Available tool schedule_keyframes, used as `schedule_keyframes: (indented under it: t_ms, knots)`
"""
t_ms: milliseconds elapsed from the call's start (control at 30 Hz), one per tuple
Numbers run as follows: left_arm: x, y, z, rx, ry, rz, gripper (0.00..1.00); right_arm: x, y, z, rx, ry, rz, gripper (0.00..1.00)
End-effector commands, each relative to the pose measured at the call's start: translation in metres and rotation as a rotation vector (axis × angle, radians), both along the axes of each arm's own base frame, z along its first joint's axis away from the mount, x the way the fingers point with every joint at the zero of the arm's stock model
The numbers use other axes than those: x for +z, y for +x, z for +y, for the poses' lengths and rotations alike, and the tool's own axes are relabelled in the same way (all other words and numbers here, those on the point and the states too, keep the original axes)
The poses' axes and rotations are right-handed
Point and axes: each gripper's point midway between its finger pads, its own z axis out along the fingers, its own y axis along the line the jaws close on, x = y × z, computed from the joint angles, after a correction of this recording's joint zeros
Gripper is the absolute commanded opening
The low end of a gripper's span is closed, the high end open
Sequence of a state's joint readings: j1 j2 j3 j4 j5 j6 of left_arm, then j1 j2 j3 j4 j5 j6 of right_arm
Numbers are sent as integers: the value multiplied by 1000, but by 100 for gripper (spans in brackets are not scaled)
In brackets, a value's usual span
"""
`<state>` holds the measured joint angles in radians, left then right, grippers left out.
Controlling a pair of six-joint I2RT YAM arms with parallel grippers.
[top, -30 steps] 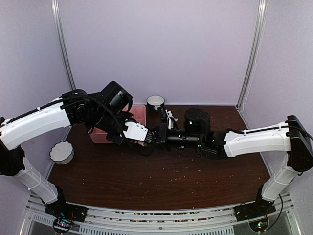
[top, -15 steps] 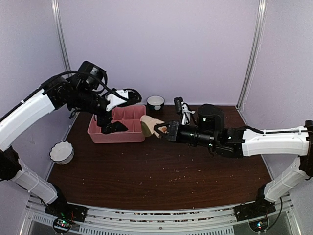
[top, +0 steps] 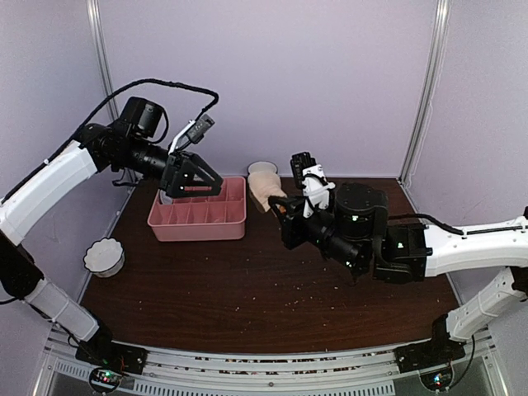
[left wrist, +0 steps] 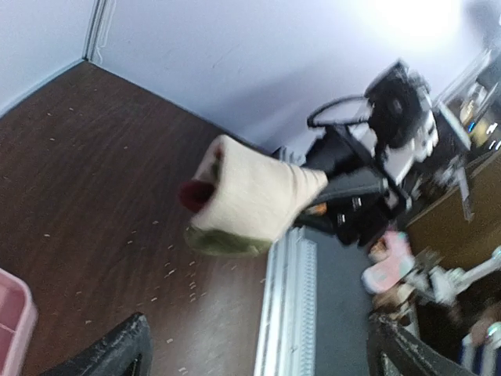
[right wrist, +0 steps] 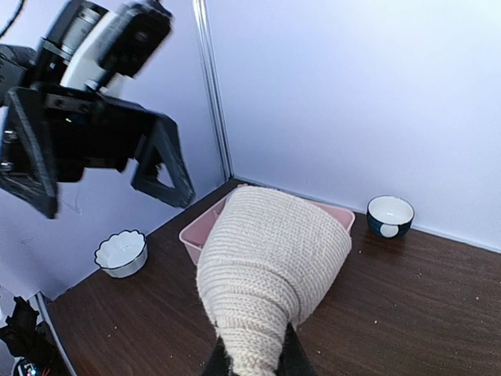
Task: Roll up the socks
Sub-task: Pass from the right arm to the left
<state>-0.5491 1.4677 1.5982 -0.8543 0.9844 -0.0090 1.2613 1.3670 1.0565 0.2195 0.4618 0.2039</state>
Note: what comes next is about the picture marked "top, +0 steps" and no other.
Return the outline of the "beige striped ribbed sock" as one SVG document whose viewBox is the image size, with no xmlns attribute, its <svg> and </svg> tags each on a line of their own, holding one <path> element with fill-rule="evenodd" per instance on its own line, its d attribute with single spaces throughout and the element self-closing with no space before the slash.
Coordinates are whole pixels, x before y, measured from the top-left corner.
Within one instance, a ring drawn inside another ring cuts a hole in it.
<svg viewBox="0 0 528 396">
<path fill-rule="evenodd" d="M 281 179 L 274 172 L 261 171 L 248 175 L 247 183 L 253 203 L 261 213 L 270 210 L 268 199 L 272 196 L 286 197 L 281 188 Z"/>
</svg>

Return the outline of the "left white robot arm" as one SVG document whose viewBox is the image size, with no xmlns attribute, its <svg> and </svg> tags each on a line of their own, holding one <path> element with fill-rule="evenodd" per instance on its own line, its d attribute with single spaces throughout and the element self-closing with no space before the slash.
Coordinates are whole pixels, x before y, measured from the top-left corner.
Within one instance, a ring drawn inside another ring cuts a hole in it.
<svg viewBox="0 0 528 396">
<path fill-rule="evenodd" d="M 101 366 L 118 360 L 111 331 L 96 316 L 48 280 L 21 245 L 29 231 L 78 185 L 110 168 L 129 169 L 158 181 L 170 198 L 217 196 L 222 177 L 203 158 L 187 151 L 214 125 L 202 111 L 168 148 L 154 139 L 167 112 L 158 104 L 131 97 L 109 125 L 88 124 L 56 158 L 44 163 L 18 190 L 1 201 L 1 285 L 62 327 Z"/>
</svg>

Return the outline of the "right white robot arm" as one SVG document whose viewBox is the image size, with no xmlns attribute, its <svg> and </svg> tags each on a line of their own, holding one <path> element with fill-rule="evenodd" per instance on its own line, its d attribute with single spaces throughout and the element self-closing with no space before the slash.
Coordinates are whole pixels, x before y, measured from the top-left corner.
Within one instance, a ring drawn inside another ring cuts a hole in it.
<svg viewBox="0 0 528 396">
<path fill-rule="evenodd" d="M 405 284 L 452 271 L 500 267 L 470 301 L 440 316 L 431 340 L 412 345 L 434 365 L 515 302 L 527 298 L 527 218 L 455 228 L 427 214 L 389 215 L 380 190 L 358 183 L 332 183 L 301 196 L 270 196 L 284 245 L 313 244 L 326 259 L 354 277 Z"/>
</svg>

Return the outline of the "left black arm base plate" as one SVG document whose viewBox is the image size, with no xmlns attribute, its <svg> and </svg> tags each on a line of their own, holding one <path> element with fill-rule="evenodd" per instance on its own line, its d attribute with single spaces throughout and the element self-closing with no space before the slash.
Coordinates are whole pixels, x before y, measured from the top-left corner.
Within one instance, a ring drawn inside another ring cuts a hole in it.
<svg viewBox="0 0 528 396">
<path fill-rule="evenodd" d="M 146 349 L 119 342 L 80 342 L 75 353 L 79 361 L 118 373 L 141 375 L 147 360 Z"/>
</svg>

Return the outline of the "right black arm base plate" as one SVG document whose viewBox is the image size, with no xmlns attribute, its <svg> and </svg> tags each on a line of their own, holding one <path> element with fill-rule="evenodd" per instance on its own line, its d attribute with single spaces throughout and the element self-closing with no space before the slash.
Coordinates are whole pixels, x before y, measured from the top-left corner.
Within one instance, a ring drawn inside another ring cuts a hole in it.
<svg viewBox="0 0 528 396">
<path fill-rule="evenodd" d="M 464 343 L 433 341 L 412 343 L 394 350 L 400 373 L 424 370 L 465 357 Z"/>
</svg>

